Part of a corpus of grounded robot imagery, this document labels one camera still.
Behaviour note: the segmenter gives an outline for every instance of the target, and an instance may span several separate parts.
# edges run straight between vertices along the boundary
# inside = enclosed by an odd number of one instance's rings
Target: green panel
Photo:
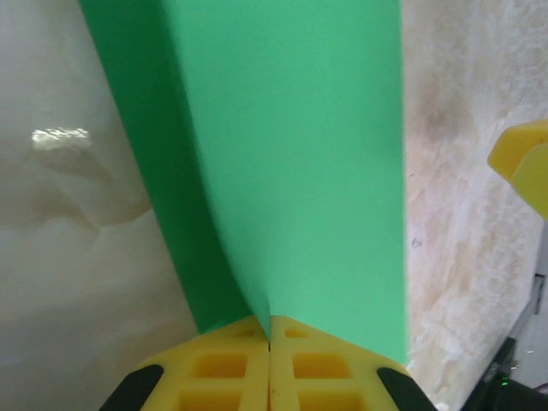
[[[396,0],[165,0],[205,190],[268,330],[289,315],[404,362]]]
[[[80,4],[198,329],[249,315],[211,222],[160,3]]]

